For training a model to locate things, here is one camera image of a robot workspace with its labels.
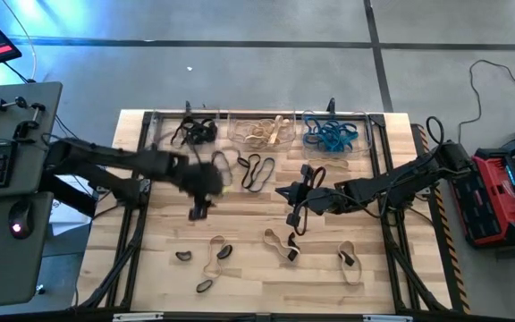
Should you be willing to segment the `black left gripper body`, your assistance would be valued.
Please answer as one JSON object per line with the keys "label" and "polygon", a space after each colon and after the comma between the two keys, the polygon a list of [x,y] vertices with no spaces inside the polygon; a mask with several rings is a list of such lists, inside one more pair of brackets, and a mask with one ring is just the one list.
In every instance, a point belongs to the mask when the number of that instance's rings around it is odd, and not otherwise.
{"label": "black left gripper body", "polygon": [[170,172],[169,182],[191,197],[219,196],[224,180],[216,165],[209,162],[190,163],[190,158],[178,155]]}

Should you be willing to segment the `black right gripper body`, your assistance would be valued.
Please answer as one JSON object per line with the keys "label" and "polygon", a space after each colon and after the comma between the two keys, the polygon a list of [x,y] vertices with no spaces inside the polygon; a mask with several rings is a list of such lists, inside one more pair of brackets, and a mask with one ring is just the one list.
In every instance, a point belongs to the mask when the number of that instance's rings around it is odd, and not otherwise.
{"label": "black right gripper body", "polygon": [[341,215],[352,211],[349,197],[330,188],[315,188],[309,191],[304,206],[319,216],[324,213]]}

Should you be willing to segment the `clear plastic basket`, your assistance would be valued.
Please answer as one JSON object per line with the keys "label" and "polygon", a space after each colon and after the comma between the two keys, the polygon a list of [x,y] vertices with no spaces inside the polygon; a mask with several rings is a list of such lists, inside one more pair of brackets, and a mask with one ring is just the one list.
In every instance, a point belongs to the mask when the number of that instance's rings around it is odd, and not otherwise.
{"label": "clear plastic basket", "polygon": [[162,144],[164,143],[165,140],[168,140],[168,143],[173,148],[183,148],[183,147],[195,148],[197,146],[210,144],[210,143],[205,143],[205,144],[201,144],[201,145],[193,145],[190,142],[188,142],[187,144],[180,146],[179,140],[177,140],[173,145],[171,144],[171,142],[170,142],[171,137],[173,136],[175,130],[180,125],[182,119],[187,116],[192,117],[195,121],[198,121],[198,122],[201,122],[204,119],[212,119],[217,126],[217,136],[215,139],[215,140],[217,140],[217,138],[218,138],[217,117],[219,116],[219,114],[212,115],[212,114],[204,114],[204,113],[195,113],[189,107],[186,107],[183,112],[170,113],[169,111],[154,111],[151,114],[151,117],[150,117],[150,136],[152,139],[151,146],[153,148],[161,148]]}
{"label": "clear plastic basket", "polygon": [[[318,148],[316,145],[309,145],[303,142],[303,134],[307,128],[304,125],[306,117],[315,117],[320,123],[335,120],[339,123],[353,123],[357,126],[359,136],[352,142],[352,148],[346,148],[344,152],[329,152]],[[353,159],[360,157],[369,152],[372,148],[374,140],[371,133],[371,119],[365,112],[350,112],[350,113],[336,113],[336,112],[314,112],[306,110],[301,115],[302,123],[302,136],[301,142],[304,148],[304,155],[308,159],[313,158],[344,158]]]}
{"label": "clear plastic basket", "polygon": [[[279,145],[267,148],[253,148],[249,144],[242,142],[243,137],[240,135],[240,130],[235,130],[234,126],[237,121],[256,121],[260,119],[272,119],[274,120],[277,115],[281,115],[283,118],[289,119],[291,125],[282,128],[280,135],[278,136],[281,140]],[[282,148],[289,148],[297,137],[297,116],[294,111],[242,111],[242,110],[231,110],[227,113],[227,137],[230,141],[246,150],[264,150],[274,151]]]}

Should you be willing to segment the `white paper sheet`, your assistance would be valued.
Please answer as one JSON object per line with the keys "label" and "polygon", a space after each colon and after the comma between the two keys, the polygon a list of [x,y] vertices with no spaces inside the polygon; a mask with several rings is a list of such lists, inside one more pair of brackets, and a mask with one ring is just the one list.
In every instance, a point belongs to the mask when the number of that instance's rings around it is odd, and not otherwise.
{"label": "white paper sheet", "polygon": [[[90,197],[93,196],[93,193],[88,186],[88,182],[85,179],[74,175],[59,175],[58,178],[72,186],[75,190],[81,191]],[[49,224],[52,227],[53,236],[87,225],[90,221],[91,219],[89,216],[65,205],[57,199],[53,200],[49,218]]]}

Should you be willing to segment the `red and black equipment box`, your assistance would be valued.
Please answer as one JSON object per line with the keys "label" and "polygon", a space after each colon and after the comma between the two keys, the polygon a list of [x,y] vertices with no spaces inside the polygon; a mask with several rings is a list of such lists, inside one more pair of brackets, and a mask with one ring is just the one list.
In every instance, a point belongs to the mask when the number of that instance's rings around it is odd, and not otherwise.
{"label": "red and black equipment box", "polygon": [[460,224],[474,248],[515,246],[515,165],[511,153],[480,148],[474,169],[451,181]]}

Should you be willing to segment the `black computer mouse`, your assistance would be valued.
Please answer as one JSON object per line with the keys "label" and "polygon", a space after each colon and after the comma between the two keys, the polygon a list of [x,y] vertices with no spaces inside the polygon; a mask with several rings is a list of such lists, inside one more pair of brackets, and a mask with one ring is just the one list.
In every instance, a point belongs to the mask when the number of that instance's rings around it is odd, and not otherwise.
{"label": "black computer mouse", "polygon": [[8,213],[8,225],[13,238],[26,239],[33,232],[32,209],[33,202],[30,199],[20,199],[11,206]]}

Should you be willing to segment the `grey side desk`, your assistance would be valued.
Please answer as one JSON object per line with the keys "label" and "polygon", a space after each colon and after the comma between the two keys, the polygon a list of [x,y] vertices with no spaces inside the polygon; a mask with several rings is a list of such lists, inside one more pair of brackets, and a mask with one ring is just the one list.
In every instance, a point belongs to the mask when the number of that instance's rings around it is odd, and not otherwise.
{"label": "grey side desk", "polygon": [[[40,103],[46,107],[38,116],[39,127],[30,131],[36,143],[17,147],[9,185],[0,188],[0,306],[30,301],[36,291],[54,201],[53,193],[38,189],[46,155],[41,135],[53,129],[62,89],[58,81],[0,86],[0,98],[7,102],[24,97],[30,105]],[[16,239],[11,234],[9,214],[12,206],[22,200],[30,203],[33,228],[27,238]]]}

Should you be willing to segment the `silver metal bracket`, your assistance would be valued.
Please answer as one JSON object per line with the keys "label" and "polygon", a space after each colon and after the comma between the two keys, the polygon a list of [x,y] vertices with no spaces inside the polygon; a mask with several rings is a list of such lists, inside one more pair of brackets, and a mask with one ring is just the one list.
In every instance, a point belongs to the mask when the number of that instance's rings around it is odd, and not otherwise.
{"label": "silver metal bracket", "polygon": [[112,322],[149,322],[164,318],[164,312],[126,312],[114,314]]}
{"label": "silver metal bracket", "polygon": [[400,315],[364,315],[363,322],[413,322],[411,316]]}

